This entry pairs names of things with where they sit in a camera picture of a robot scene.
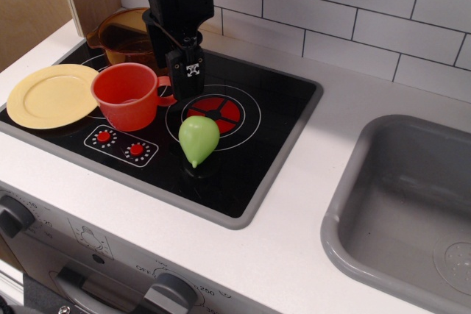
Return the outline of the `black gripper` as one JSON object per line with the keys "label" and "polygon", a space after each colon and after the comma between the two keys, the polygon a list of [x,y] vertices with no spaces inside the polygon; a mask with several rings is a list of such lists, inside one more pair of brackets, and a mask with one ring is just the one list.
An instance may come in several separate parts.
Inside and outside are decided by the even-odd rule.
{"label": "black gripper", "polygon": [[214,16],[213,0],[148,0],[149,36],[158,65],[168,68],[176,100],[204,90],[205,54],[199,27]]}

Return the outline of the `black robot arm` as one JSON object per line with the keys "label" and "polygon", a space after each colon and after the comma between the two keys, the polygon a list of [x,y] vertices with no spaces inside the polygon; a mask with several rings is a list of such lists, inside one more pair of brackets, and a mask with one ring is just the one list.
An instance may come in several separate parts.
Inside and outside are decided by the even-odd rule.
{"label": "black robot arm", "polygon": [[214,16],[213,0],[148,0],[143,14],[158,68],[165,68],[176,100],[203,92],[205,55],[199,27]]}

